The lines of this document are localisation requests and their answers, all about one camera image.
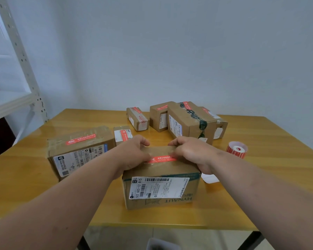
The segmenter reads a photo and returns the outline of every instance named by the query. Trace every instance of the white tile floor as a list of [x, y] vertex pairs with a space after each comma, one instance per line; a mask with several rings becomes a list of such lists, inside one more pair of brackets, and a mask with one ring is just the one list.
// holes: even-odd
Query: white tile floor
[[[178, 244], [182, 250], [237, 250], [250, 233], [249, 231], [90, 226], [84, 235], [92, 250], [145, 250], [151, 237]], [[256, 250], [273, 250], [273, 248], [267, 240], [264, 240]]]

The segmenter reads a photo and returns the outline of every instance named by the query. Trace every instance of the yellow table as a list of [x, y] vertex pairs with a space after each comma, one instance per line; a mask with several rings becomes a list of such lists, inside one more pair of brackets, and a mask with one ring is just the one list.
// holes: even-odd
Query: yellow table
[[[223, 139], [214, 146], [225, 150], [228, 142], [244, 142], [245, 160], [313, 191], [313, 150], [265, 117], [222, 116], [229, 122]], [[0, 155], [0, 218], [55, 185], [58, 180], [46, 159], [46, 139], [56, 135], [107, 125], [128, 125], [125, 111], [66, 109]], [[141, 131], [152, 146], [165, 146], [168, 131]], [[193, 203], [127, 211], [122, 183], [113, 181], [91, 225], [145, 225], [177, 228], [256, 230], [220, 183], [202, 180]]]

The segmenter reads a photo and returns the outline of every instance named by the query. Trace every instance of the cardboard package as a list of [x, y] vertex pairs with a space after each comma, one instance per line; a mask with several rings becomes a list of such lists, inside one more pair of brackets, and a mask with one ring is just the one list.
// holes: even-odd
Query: cardboard package
[[175, 146], [144, 147], [153, 159], [124, 171], [123, 187], [128, 210], [191, 202], [200, 174], [196, 164], [174, 159]]
[[168, 104], [168, 130], [174, 138], [194, 137], [212, 145], [217, 120], [192, 102]]
[[133, 138], [130, 127], [127, 125], [114, 127], [114, 134], [116, 146]]
[[61, 180], [116, 146], [107, 126], [48, 139], [48, 160]]
[[212, 113], [205, 107], [201, 107], [206, 113], [208, 113], [211, 117], [217, 120], [217, 129], [214, 135], [214, 139], [221, 139], [226, 131], [228, 122], [219, 117], [218, 115]]
[[150, 126], [157, 132], [168, 129], [167, 108], [168, 103], [161, 103], [150, 107]]
[[149, 128], [150, 121], [138, 107], [126, 108], [126, 116], [136, 131], [144, 131]]

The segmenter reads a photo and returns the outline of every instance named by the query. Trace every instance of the sticker roll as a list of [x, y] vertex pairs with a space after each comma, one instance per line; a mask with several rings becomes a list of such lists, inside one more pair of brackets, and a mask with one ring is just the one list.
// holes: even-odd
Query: sticker roll
[[248, 152], [248, 147], [244, 143], [241, 143], [239, 141], [231, 141], [230, 143], [228, 143], [226, 152], [234, 154], [235, 156], [243, 159]]

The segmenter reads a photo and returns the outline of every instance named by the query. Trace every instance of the white container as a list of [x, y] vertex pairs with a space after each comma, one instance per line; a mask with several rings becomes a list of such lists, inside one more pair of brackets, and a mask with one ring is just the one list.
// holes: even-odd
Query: white container
[[150, 238], [146, 250], [181, 250], [181, 247], [161, 239]]

